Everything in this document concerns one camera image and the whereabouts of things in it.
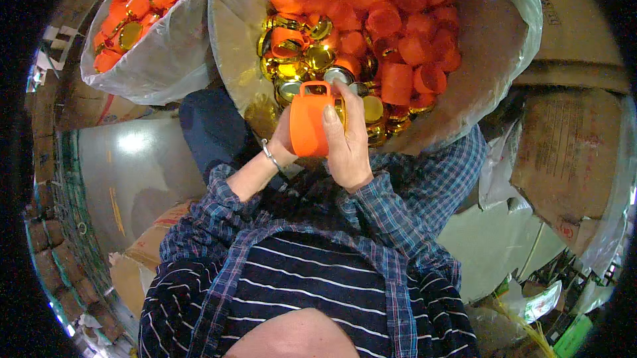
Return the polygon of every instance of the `bracelet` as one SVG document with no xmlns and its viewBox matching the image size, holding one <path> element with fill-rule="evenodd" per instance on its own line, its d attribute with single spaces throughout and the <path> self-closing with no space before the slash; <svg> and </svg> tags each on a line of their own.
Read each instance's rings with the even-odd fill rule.
<svg viewBox="0 0 637 358">
<path fill-rule="evenodd" d="M 274 156 L 272 156 L 272 153 L 270 153 L 270 151 L 267 149 L 267 140 L 266 140 L 265 138 L 264 138 L 264 139 L 261 139 L 261 147 L 263 147 L 263 152 L 265 152 L 266 157 L 267 157 L 268 159 L 270 159 L 270 160 L 272 161 L 272 163 L 274 163 L 274 164 L 275 164 L 275 166 L 276 166 L 276 168 L 278 169 L 278 171 L 279 171 L 280 173 L 282 173 L 282 172 L 283 172 L 283 169 L 281 168 L 281 166 L 279 166 L 279 164 L 278 164 L 278 162 L 276 161 L 276 159 L 274 158 Z"/>
</svg>

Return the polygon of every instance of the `woman's right hand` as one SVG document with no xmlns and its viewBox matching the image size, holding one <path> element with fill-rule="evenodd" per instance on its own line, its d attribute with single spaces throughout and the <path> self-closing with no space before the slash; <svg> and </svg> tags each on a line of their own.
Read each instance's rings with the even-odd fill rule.
<svg viewBox="0 0 637 358">
<path fill-rule="evenodd" d="M 334 181 L 353 194 L 374 179 L 367 146 L 365 109 L 362 98 L 354 94 L 345 83 L 335 80 L 333 87 L 345 100 L 347 130 L 343 130 L 343 124 L 334 107 L 325 107 L 323 130 L 329 146 L 327 165 Z"/>
</svg>

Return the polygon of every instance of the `woman's left hand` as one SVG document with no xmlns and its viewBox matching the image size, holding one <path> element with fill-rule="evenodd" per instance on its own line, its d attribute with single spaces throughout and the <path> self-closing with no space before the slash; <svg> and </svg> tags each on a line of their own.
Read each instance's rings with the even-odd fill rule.
<svg viewBox="0 0 637 358">
<path fill-rule="evenodd" d="M 293 154 L 292 140 L 290 139 L 290 107 L 286 107 L 281 114 L 275 133 L 267 143 L 267 149 L 281 167 L 288 166 L 299 158 Z"/>
</svg>

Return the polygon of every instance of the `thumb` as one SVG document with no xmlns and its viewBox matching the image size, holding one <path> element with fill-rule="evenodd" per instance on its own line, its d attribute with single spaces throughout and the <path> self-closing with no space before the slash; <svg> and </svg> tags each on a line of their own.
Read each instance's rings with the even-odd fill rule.
<svg viewBox="0 0 637 358">
<path fill-rule="evenodd" d="M 323 131 L 330 151 L 347 149 L 343 124 L 331 105 L 326 105 L 323 109 Z"/>
</svg>

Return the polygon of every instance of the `pile of lids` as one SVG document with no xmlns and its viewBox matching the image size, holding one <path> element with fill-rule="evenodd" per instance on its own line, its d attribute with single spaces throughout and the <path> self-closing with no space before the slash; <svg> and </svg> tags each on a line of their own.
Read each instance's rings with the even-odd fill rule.
<svg viewBox="0 0 637 358">
<path fill-rule="evenodd" d="M 431 111 L 460 67 L 456 0 L 270 0 L 257 53 L 280 107 L 302 82 L 363 97 L 371 147 Z"/>
<path fill-rule="evenodd" d="M 93 39 L 95 70 L 102 73 L 114 67 L 177 1 L 113 0 L 108 16 Z"/>
</svg>

